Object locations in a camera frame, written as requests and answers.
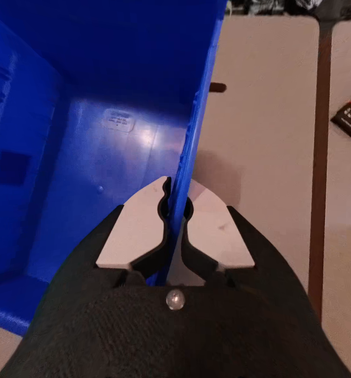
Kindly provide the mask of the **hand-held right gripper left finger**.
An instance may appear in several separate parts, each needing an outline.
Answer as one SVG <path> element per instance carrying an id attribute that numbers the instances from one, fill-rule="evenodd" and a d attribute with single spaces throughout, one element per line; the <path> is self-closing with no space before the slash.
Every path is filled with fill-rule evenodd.
<path id="1" fill-rule="evenodd" d="M 139 272 L 150 278 L 168 261 L 171 177 L 162 176 L 131 196 L 99 254 L 98 268 Z"/>

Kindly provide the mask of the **blue plastic bin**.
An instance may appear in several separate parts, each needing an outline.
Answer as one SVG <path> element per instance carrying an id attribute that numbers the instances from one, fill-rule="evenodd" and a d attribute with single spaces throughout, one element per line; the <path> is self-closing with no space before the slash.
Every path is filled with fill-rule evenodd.
<path id="1" fill-rule="evenodd" d="M 0 1 L 0 328 L 162 176 L 175 236 L 226 2 Z"/>

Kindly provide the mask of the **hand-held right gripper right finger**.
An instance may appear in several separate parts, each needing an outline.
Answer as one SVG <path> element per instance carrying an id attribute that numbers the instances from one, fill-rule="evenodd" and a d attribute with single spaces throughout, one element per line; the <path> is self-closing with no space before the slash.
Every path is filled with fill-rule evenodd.
<path id="1" fill-rule="evenodd" d="M 255 267 L 228 206 L 193 179 L 184 209 L 181 262 L 181 285 L 202 285 L 216 272 Z"/>

